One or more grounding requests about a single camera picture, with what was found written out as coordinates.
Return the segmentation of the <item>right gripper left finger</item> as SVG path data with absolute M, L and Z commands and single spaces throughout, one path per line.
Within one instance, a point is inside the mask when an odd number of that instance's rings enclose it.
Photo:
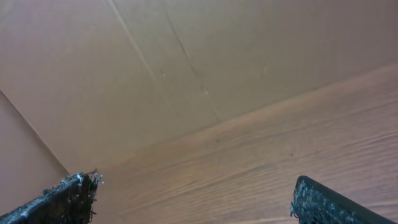
M 30 202 L 1 216 L 1 224 L 89 224 L 102 176 L 76 173 Z

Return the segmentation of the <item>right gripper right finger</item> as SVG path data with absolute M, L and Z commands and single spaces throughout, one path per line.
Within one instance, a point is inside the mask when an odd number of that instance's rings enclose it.
M 300 224 L 397 224 L 306 175 L 295 184 L 290 216 Z

